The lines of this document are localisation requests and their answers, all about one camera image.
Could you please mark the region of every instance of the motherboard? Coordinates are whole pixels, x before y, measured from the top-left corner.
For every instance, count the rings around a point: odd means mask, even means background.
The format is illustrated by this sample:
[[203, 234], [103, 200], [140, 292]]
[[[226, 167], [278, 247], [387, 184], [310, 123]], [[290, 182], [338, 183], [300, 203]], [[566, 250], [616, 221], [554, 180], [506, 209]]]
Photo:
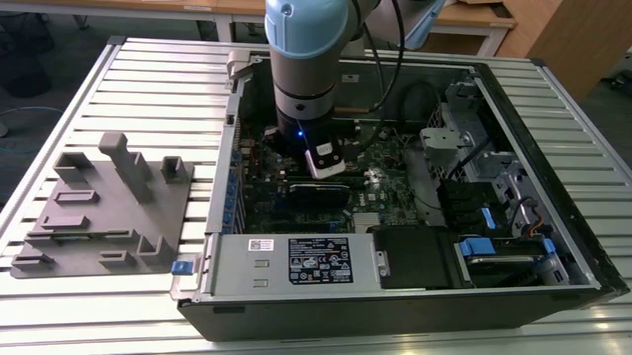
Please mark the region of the motherboard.
[[[361, 141], [375, 127], [356, 124]], [[418, 224], [403, 163], [410, 136], [390, 131], [346, 164], [342, 174], [314, 180], [294, 159], [268, 147], [263, 133], [254, 132], [262, 129], [246, 126], [240, 134], [246, 233], [354, 233], [361, 229], [358, 217], [374, 224]]]

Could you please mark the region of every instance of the power supply label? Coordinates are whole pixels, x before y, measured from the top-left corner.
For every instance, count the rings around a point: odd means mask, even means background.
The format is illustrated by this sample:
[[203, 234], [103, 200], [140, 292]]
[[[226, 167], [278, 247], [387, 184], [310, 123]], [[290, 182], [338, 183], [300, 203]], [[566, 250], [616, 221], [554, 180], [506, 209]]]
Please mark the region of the power supply label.
[[300, 238], [288, 240], [290, 282], [294, 285], [351, 283], [348, 238]]

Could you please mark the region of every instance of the desk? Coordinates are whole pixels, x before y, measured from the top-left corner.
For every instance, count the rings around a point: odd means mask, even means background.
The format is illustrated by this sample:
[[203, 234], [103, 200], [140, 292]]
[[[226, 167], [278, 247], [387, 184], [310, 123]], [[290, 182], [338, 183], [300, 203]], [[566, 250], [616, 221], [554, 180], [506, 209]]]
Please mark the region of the desk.
[[[0, 10], [215, 21], [219, 41], [234, 42], [232, 24], [263, 23], [266, 2], [264, 0], [0, 0]], [[516, 25], [513, 18], [498, 18], [486, 5], [454, 4], [441, 11], [431, 32], [485, 37], [478, 55], [493, 56], [507, 31]]]
[[[214, 12], [228, 17], [227, 22], [263, 23], [266, 13], [264, 0], [216, 0]], [[485, 41], [477, 55], [493, 56], [502, 39], [517, 25], [514, 18], [499, 18], [487, 5], [453, 4], [443, 8], [431, 33], [482, 36]], [[232, 37], [222, 38], [223, 42], [232, 41]]]

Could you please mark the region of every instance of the orange wire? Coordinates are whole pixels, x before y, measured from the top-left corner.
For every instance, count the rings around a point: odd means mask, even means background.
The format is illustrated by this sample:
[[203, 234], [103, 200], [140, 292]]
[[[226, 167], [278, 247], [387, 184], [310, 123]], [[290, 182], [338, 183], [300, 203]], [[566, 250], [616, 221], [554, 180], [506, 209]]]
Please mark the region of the orange wire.
[[537, 223], [534, 224], [534, 226], [526, 230], [526, 235], [528, 235], [529, 237], [533, 237], [533, 232], [534, 232], [536, 229], [540, 228], [540, 227], [542, 226], [542, 224], [544, 224], [542, 215], [537, 212], [536, 209], [533, 209], [533, 213], [536, 214], [538, 221], [537, 221]]

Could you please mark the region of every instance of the slotted metal surface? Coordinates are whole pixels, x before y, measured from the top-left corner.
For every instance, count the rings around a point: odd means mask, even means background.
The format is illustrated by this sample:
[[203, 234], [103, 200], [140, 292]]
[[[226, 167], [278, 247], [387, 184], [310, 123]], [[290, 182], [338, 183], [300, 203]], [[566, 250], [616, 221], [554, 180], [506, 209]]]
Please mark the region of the slotted metal surface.
[[[12, 256], [20, 252], [55, 185], [52, 161], [61, 151], [105, 159], [96, 143], [107, 130], [127, 132], [131, 150], [143, 152], [147, 160], [179, 155], [195, 162], [179, 252], [202, 250], [228, 95], [222, 78], [228, 52], [236, 48], [264, 49], [251, 44], [137, 38], [105, 49], [53, 132], [59, 138], [47, 142], [0, 216], [9, 222], [0, 239], [0, 353], [278, 354], [284, 349], [318, 354], [427, 354], [431, 349], [433, 354], [629, 354], [629, 294], [511, 330], [218, 344], [199, 336], [176, 311], [168, 296], [169, 274], [47, 280], [9, 276]], [[618, 271], [630, 279], [630, 172], [546, 70], [521, 59], [409, 56], [489, 64]], [[193, 277], [177, 282], [181, 289], [195, 287]]]

